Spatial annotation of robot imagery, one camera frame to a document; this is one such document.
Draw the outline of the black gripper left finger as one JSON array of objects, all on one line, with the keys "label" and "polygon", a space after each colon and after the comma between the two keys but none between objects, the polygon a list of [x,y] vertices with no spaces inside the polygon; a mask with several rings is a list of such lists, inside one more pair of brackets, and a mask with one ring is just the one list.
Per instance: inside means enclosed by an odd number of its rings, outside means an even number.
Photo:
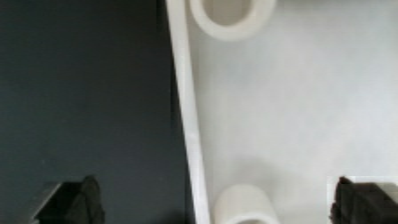
[{"label": "black gripper left finger", "polygon": [[105,224],[101,188],[92,175],[55,182],[37,197],[28,224]]}]

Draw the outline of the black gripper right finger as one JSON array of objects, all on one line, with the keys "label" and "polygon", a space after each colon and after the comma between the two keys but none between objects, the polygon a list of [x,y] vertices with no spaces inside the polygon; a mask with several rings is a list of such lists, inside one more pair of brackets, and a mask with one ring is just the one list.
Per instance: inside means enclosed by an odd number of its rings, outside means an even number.
[{"label": "black gripper right finger", "polygon": [[330,207],[332,224],[398,224],[398,185],[339,178]]}]

